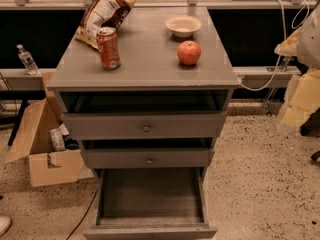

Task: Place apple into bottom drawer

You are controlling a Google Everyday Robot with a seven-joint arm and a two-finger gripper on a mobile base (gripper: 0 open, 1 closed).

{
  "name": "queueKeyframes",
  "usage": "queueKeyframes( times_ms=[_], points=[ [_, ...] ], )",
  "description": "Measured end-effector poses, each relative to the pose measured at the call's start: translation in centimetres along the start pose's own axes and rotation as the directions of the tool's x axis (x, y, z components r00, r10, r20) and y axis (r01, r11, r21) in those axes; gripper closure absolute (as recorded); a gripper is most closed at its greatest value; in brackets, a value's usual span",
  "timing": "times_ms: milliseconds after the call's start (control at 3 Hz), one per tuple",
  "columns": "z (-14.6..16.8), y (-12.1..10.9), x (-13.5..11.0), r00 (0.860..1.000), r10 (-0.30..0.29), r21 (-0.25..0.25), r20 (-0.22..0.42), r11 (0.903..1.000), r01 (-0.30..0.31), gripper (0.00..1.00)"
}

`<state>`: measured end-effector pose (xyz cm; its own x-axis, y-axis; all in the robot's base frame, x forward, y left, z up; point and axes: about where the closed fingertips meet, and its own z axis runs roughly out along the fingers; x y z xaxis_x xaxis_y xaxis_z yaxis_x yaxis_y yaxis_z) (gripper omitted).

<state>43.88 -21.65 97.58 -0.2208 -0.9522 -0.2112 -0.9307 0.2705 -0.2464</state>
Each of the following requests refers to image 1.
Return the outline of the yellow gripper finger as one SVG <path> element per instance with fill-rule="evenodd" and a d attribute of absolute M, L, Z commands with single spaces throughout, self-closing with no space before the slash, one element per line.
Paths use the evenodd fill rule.
<path fill-rule="evenodd" d="M 296 29 L 287 39 L 278 44 L 274 52 L 281 56 L 295 56 L 299 55 L 301 27 Z"/>
<path fill-rule="evenodd" d="M 320 70 L 310 68 L 302 76 L 294 75 L 286 88 L 284 104 L 277 115 L 277 130 L 291 135 L 320 108 Z"/>

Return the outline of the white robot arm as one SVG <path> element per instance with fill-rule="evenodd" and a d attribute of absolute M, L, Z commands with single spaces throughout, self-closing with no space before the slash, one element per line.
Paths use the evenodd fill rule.
<path fill-rule="evenodd" d="M 320 8 L 316 7 L 301 27 L 278 44 L 274 52 L 295 56 L 308 67 L 302 76 L 293 76 L 278 114 L 278 130 L 295 133 L 320 108 Z"/>

